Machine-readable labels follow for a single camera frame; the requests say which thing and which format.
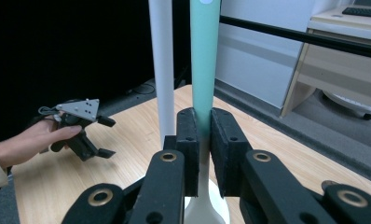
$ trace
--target white desk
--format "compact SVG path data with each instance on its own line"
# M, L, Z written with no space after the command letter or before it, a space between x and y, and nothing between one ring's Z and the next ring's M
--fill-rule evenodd
M371 45L371 18L342 15L345 7L313 16L309 33ZM304 44L282 116L306 100L316 88L371 105L371 58Z

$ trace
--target desk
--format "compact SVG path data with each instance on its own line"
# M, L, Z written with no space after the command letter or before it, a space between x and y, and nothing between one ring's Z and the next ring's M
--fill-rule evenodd
M175 112L192 106L192 87L174 92ZM109 128L98 123L87 127L96 147L116 151L110 159L81 161L72 150L38 154L13 167L17 205L21 223L60 223L77 197L99 183L116 184L123 189L144 176L150 159L160 150L157 99L137 105L111 118L117 124ZM270 128L239 109L217 98L214 107L232 113L255 149L276 154L306 187L323 193L321 183L334 180L371 194L371 181L338 165L294 139ZM216 183L213 163L211 180ZM227 198L231 223L243 223L239 198Z
M371 45L371 18L342 15L345 7L313 16L308 32ZM304 44L282 117L316 88L371 106L371 58Z

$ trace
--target teal tube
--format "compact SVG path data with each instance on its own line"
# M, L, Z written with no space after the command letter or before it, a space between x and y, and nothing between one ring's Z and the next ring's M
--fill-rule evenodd
M219 0L190 2L192 100L202 136L210 133L220 5Z

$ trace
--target keyboard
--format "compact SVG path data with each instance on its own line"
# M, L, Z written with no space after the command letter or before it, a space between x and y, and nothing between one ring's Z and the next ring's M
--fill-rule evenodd
M371 8L347 7L342 11L342 14L371 17Z

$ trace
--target light wood tabletop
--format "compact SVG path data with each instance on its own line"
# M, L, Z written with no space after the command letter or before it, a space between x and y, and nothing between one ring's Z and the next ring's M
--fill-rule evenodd
M175 113L192 106L192 87L174 92ZM254 149L274 153L300 183L323 193L324 180L352 185L371 194L371 181L329 160L267 124L241 112L217 98L213 106L235 117ZM46 152L13 167L20 221L24 223L61 223L70 206L87 188L100 183L123 189L145 175L151 157L160 150L158 104L153 99L110 117L117 124L110 128L93 123L86 128L89 140L97 148L114 150L110 159L80 160L70 150ZM216 183L213 163L210 177ZM226 198L231 223L244 223L239 198Z

